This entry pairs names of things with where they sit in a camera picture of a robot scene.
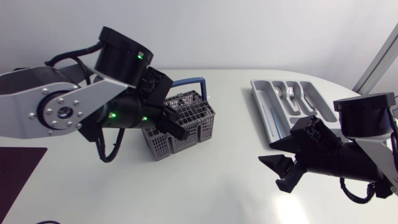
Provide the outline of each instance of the white table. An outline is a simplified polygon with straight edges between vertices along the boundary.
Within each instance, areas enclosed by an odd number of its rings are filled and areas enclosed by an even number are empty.
[[[276,70],[165,70],[172,79],[206,78],[216,111],[213,137],[155,162],[139,129],[126,131],[117,158],[105,164],[78,132],[1,146],[47,147],[4,223],[398,223],[397,197],[350,201],[336,177],[304,174],[291,194],[257,159],[270,149],[250,80],[310,80],[330,105],[356,96],[334,83]],[[181,86],[171,95],[199,84]],[[105,132],[108,149],[117,135]],[[365,195],[364,182],[346,181]]]

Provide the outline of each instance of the gray plastic basket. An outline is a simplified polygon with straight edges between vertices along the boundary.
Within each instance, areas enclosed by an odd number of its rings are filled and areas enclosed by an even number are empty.
[[[143,129],[145,140],[155,159],[168,157],[171,152],[184,149],[211,138],[215,112],[207,101],[196,91],[181,93],[165,100],[165,104],[175,109],[180,115],[177,124],[190,130],[188,138],[180,141],[170,134],[163,134],[157,129]]]

